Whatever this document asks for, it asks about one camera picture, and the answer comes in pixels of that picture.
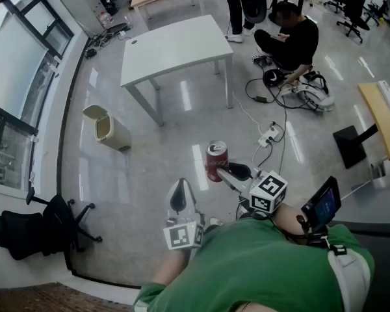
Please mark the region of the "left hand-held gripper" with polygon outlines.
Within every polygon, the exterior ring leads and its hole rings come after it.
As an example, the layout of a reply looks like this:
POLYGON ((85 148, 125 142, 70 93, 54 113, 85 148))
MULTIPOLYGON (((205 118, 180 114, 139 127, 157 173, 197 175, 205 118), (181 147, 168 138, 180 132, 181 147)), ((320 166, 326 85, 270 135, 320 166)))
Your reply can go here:
MULTIPOLYGON (((190 183, 178 179, 165 197, 166 214, 168 216, 189 215, 196 212, 196 199, 190 183)), ((199 248, 204 234, 204 216, 197 220, 191 218, 168 217, 163 229, 165 241, 169 250, 184 250, 199 248)))

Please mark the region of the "person's right forearm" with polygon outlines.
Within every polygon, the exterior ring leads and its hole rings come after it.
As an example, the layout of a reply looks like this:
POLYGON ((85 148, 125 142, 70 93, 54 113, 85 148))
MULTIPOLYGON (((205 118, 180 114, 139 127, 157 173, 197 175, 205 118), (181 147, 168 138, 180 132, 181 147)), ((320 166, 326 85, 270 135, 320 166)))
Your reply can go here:
POLYGON ((272 214, 272 220, 289 238, 298 240, 305 233, 297 216, 301 216, 307 221, 306 215, 300 209, 282 203, 272 214))

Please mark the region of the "grey chest harness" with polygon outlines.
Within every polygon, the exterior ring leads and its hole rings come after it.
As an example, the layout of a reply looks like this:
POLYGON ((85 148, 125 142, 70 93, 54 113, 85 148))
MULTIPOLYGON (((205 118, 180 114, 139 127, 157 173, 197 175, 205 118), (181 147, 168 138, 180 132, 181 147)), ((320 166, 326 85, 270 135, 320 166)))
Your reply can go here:
POLYGON ((330 245, 328 262, 337 279, 344 312, 362 312, 367 299, 371 272, 364 257, 342 245, 330 245))

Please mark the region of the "clear water bottle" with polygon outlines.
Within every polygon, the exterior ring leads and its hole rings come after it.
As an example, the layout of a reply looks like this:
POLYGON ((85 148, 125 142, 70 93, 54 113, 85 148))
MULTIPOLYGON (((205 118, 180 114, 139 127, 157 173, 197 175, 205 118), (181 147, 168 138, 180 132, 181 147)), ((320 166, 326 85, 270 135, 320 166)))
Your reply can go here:
POLYGON ((114 20, 109 13, 101 12, 99 14, 99 22, 105 29, 110 28, 112 26, 113 21, 114 20))

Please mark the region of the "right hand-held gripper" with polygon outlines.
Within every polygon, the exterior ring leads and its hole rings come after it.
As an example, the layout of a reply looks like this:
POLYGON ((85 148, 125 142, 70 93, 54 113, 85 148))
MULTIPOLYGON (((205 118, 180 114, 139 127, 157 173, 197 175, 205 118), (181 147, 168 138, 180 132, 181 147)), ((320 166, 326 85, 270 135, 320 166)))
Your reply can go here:
POLYGON ((241 194, 240 204, 249 212, 272 214, 285 199, 288 182, 275 171, 260 175, 261 169, 252 162, 238 159, 229 160, 229 170, 216 171, 230 189, 241 194))

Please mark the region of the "red soda can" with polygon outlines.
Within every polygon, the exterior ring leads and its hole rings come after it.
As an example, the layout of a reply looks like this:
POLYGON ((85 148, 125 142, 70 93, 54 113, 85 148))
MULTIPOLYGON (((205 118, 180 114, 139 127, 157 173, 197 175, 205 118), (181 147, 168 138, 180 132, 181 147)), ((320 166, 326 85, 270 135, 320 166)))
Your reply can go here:
POLYGON ((220 182, 222 178, 218 175, 217 169, 229 169, 228 147, 223 141, 214 140, 208 144, 205 154, 207 177, 213 182, 220 182))

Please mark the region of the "white power strip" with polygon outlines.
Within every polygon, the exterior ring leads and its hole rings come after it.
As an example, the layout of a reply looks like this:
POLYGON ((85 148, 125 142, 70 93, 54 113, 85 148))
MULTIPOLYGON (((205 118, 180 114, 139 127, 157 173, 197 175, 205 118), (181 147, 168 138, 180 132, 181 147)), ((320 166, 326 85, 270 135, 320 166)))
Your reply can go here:
POLYGON ((279 135, 279 133, 280 132, 277 127, 275 125, 271 125, 270 128, 259 138, 259 145, 263 148, 266 148, 276 140, 276 137, 279 135))

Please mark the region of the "black round floor base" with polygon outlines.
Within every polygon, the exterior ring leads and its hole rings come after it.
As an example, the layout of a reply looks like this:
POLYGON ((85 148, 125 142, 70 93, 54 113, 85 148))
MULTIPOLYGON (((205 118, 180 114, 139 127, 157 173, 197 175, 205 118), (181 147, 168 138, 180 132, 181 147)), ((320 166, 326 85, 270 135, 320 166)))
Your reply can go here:
POLYGON ((106 29, 105 32, 103 33, 103 37, 110 39, 113 36, 116 36, 117 34, 119 34, 121 31, 126 32, 126 31, 129 31, 131 29, 132 29, 132 26, 130 26, 129 24, 120 23, 118 25, 114 25, 114 26, 106 29))

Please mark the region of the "beige trash bin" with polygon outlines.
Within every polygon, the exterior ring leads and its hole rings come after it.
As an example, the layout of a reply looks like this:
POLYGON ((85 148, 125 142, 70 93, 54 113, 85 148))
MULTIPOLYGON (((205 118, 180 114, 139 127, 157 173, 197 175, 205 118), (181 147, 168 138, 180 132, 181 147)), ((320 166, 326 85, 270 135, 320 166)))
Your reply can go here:
POLYGON ((98 143, 118 151, 131 147, 129 130, 106 109, 91 104, 83 109, 83 114, 94 121, 94 132, 98 143))

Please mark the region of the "black chest monitor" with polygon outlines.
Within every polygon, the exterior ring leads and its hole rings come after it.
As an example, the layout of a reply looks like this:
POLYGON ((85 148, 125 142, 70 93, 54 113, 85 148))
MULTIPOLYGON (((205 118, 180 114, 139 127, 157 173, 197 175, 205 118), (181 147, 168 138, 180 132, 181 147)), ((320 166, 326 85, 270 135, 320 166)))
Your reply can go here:
POLYGON ((316 233, 327 226, 341 208, 341 198, 336 178, 330 176, 311 199, 301 208, 306 225, 316 233))

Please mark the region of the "person's left forearm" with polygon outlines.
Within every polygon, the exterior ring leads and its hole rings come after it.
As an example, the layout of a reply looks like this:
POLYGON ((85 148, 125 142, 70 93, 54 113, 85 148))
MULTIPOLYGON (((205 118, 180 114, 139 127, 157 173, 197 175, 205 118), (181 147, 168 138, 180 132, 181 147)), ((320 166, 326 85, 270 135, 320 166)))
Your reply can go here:
POLYGON ((191 253, 191 249, 170 250, 152 282, 164 286, 171 284, 188 266, 191 253))

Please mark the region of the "white table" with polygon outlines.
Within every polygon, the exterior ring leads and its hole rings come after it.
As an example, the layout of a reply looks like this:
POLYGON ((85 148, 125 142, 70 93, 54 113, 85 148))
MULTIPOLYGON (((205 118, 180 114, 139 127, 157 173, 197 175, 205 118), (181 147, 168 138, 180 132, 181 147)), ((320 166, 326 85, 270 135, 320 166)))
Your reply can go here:
POLYGON ((224 62, 226 107, 233 108, 233 50, 211 15, 186 19, 145 32, 125 43, 120 86, 125 88, 144 111, 164 125, 161 107, 153 108, 137 88, 149 81, 158 91, 155 78, 207 62, 224 62))

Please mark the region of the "white flat device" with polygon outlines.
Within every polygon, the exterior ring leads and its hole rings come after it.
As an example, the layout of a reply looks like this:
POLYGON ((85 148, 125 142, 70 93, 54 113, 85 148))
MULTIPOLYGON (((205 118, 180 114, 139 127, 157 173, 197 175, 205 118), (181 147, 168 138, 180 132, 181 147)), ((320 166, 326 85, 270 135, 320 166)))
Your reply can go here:
POLYGON ((390 86, 385 80, 381 80, 377 82, 378 88, 385 99, 385 102, 390 108, 390 86))

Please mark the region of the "black helmet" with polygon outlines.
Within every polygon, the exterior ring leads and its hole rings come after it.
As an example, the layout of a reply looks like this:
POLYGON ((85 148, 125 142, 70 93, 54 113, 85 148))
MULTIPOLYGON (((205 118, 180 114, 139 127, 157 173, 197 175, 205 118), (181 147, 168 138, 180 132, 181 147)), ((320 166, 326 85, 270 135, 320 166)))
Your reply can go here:
POLYGON ((267 70, 263 75, 263 82, 266 86, 278 86, 285 81, 286 76, 287 73, 283 73, 279 69, 267 70))

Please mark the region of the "white cabinet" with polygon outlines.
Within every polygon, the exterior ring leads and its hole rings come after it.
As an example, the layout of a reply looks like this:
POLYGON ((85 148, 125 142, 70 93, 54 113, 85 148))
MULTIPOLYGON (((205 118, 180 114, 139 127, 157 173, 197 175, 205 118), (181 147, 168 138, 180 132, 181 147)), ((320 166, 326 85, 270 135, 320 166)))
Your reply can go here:
POLYGON ((101 34, 105 30, 99 19, 101 13, 105 12, 100 0, 61 1, 89 37, 101 34))

